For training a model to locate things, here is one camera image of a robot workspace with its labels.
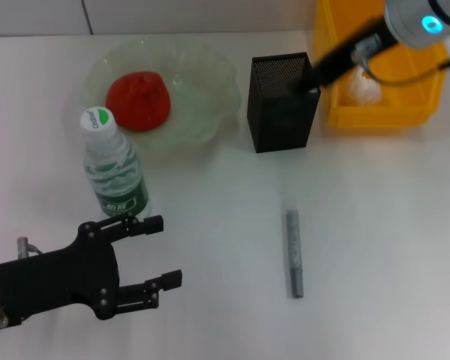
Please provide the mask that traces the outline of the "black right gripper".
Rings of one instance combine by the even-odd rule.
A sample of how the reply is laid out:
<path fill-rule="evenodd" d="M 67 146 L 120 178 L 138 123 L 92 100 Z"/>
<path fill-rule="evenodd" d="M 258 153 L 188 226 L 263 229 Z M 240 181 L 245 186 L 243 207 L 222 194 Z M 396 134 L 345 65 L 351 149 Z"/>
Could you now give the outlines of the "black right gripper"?
<path fill-rule="evenodd" d="M 294 92 L 330 86 L 353 69 L 361 58 L 370 59 L 396 45 L 385 17 L 379 16 L 326 53 L 310 70 L 303 70 L 294 79 Z"/>

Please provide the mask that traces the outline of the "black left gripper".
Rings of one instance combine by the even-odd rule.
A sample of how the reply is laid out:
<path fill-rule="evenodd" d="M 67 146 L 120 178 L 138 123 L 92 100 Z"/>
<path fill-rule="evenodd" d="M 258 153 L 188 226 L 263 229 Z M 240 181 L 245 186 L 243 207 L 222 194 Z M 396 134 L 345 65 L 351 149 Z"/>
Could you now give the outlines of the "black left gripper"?
<path fill-rule="evenodd" d="M 119 287 L 112 243 L 163 231 L 161 215 L 139 220 L 132 212 L 84 223 L 76 239 L 61 250 L 0 264 L 0 308 L 10 325 L 73 304 L 90 307 L 99 320 L 156 309 L 160 291 L 182 286 L 182 271 Z"/>

